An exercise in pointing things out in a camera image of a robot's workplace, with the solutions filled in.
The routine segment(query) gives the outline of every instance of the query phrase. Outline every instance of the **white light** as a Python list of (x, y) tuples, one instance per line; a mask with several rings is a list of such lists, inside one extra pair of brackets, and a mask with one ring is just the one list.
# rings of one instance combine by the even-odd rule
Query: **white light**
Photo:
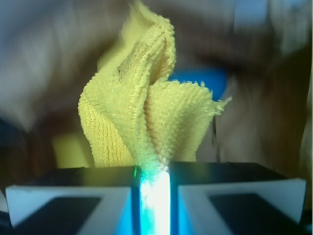
[(141, 234), (169, 235), (170, 233), (170, 176), (161, 172), (153, 182), (141, 180)]

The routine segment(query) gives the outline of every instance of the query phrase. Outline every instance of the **cloth texture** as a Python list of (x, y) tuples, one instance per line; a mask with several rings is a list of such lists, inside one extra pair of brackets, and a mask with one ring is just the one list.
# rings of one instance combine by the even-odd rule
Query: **cloth texture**
[(227, 102), (214, 102), (204, 84), (168, 81), (175, 62), (173, 26), (136, 1), (79, 101), (96, 167), (138, 165), (153, 176), (170, 160), (196, 160)]

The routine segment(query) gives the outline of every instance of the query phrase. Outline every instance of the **white panel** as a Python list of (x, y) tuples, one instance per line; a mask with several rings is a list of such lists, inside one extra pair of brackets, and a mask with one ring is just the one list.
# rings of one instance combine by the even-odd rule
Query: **white panel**
[(6, 189), (8, 210), (13, 227), (56, 197), (100, 197), (102, 200), (89, 216), (79, 234), (114, 234), (123, 210), (130, 203), (129, 187), (33, 187), (11, 186)]
[(256, 193), (290, 219), (299, 223), (303, 209), (305, 186), (305, 181), (300, 179), (187, 185), (179, 186), (179, 200), (186, 207), (195, 234), (232, 234), (208, 199), (209, 196)]

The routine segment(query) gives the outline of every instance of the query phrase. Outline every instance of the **blurred background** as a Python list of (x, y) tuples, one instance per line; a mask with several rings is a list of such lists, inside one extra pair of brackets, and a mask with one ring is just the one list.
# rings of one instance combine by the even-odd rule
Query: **blurred background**
[[(131, 0), (0, 1), (0, 189), (93, 166), (77, 112)], [(312, 1), (144, 0), (171, 20), (176, 70), (223, 68), (232, 97), (197, 152), (308, 181), (312, 209)]]

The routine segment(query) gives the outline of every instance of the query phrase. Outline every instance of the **blue light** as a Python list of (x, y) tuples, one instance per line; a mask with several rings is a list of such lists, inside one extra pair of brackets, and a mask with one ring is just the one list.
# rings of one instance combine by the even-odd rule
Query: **blue light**
[(142, 235), (170, 234), (170, 176), (166, 171), (140, 184), (140, 224)]

